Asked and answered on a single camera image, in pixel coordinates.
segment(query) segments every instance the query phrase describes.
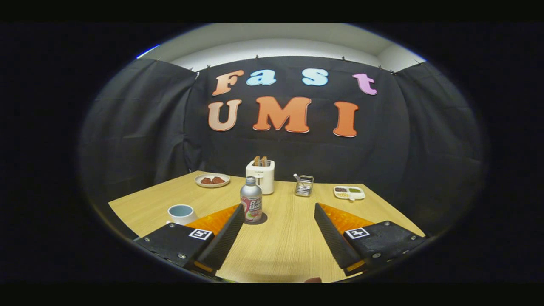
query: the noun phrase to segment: letter m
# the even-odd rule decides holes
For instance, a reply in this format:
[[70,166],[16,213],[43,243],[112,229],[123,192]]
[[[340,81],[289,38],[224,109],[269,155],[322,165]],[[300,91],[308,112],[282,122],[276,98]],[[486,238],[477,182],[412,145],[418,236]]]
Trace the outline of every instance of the letter m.
[[260,104],[259,117],[257,123],[253,126],[254,130],[269,130],[268,118],[270,118],[277,131],[283,127],[287,119],[289,119],[289,123],[285,126],[287,132],[307,133],[310,131],[310,128],[306,125],[306,111],[312,100],[305,97],[294,97],[287,103],[285,108],[281,108],[274,97],[259,97],[257,103]]

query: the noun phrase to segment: orange letter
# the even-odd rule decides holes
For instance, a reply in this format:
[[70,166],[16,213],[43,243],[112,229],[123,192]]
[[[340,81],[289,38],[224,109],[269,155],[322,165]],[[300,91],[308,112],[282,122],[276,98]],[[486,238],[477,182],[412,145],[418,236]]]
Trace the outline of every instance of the orange letter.
[[257,98],[257,103],[261,106],[257,124],[253,126],[254,130],[268,131],[270,129],[268,117],[270,117],[270,121],[272,121],[276,130],[281,129],[287,118],[289,118],[289,124],[285,127],[287,132],[307,133],[310,131],[310,128],[306,125],[306,110],[312,100],[305,97],[294,97],[285,105],[284,109],[281,108],[274,97]]
[[336,136],[343,137],[357,136],[357,131],[354,129],[354,117],[355,111],[359,109],[359,106],[347,102],[336,102],[335,106],[338,108],[338,126],[333,133]]
[[219,110],[223,106],[223,102],[214,102],[208,105],[209,115],[208,115],[208,125],[212,130],[224,132],[230,130],[236,123],[236,116],[238,112],[238,105],[240,105],[241,100],[231,100],[227,102],[228,105],[228,119],[227,122],[219,122]]
[[217,96],[220,94],[228,93],[229,91],[231,91],[229,85],[234,86],[234,84],[236,84],[236,81],[238,80],[238,77],[242,75],[244,75],[244,70],[238,70],[229,74],[216,77],[215,79],[217,79],[217,88],[212,93],[212,95]]

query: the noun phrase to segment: utensil holder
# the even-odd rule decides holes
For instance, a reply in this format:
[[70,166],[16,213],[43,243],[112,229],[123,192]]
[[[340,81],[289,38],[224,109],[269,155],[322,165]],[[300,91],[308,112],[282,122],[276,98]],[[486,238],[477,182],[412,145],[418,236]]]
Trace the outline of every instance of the utensil holder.
[[300,181],[296,182],[295,194],[301,197],[309,197],[312,193],[313,176],[301,175]]

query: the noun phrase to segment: wooden table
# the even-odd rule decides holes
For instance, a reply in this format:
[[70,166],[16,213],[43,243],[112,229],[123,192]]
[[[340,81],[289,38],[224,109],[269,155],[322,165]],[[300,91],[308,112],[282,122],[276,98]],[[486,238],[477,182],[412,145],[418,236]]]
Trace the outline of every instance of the wooden table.
[[[130,229],[143,237],[164,226],[169,220],[167,209],[172,205],[190,205],[198,217],[204,217],[240,203],[245,178],[231,176],[226,186],[203,188],[194,181],[201,174],[205,172],[192,172],[109,204]],[[294,181],[274,183],[274,193],[263,196],[263,213],[268,220],[242,225],[217,276],[247,283],[302,283],[312,277],[321,277],[324,283],[346,279],[314,220],[317,202],[374,223],[390,220],[424,236],[408,218],[363,184],[315,183],[310,197],[295,195],[295,185]],[[337,185],[361,187],[366,198],[354,202],[338,199],[333,192]]]

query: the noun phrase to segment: black curtain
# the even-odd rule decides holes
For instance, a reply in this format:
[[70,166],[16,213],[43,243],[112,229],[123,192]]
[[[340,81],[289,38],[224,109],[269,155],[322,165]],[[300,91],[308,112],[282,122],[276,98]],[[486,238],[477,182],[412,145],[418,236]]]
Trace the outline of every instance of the black curtain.
[[395,80],[410,118],[410,150],[391,204],[427,235],[438,235],[482,190],[487,138],[478,111],[430,63],[401,70]]
[[195,77],[176,65],[137,59],[89,109],[79,145],[82,184],[103,217],[131,236],[108,202],[188,173],[183,123]]
[[[302,82],[302,71],[324,69],[322,86]],[[227,93],[213,96],[218,76],[243,70]],[[250,74],[273,70],[271,85],[246,84]],[[364,93],[355,74],[367,74],[378,93]],[[307,133],[256,131],[257,98],[283,108],[311,99]],[[241,100],[227,131],[208,125],[208,105]],[[356,137],[333,133],[335,102],[358,106]],[[91,201],[117,218],[108,201],[194,170],[245,176],[255,156],[276,162],[277,180],[293,173],[321,183],[363,183],[427,235],[445,231],[471,206],[484,180],[484,137],[467,100],[429,63],[392,74],[369,65],[317,57],[242,60],[197,73],[150,59],[123,69],[97,97],[82,130],[81,166]]]
[[[328,82],[305,85],[302,71],[324,69]],[[212,96],[217,77],[243,70],[231,90]],[[249,86],[246,80],[258,70],[273,70],[276,82]],[[376,95],[364,93],[354,74],[374,79]],[[288,132],[286,121],[280,130],[256,131],[257,98],[273,96],[283,108],[294,97],[311,99],[307,108],[307,133]],[[222,102],[219,119],[228,117],[227,101],[240,99],[235,126],[224,132],[208,126],[208,105]],[[356,137],[333,133],[338,124],[335,102],[358,106]],[[246,165],[255,156],[276,162],[275,178],[294,181],[293,174],[312,175],[318,183],[363,183],[386,200],[392,200],[408,156],[409,123],[402,92],[389,71],[331,58],[272,57],[242,60],[200,71],[187,108],[189,166],[207,172],[245,176]]]

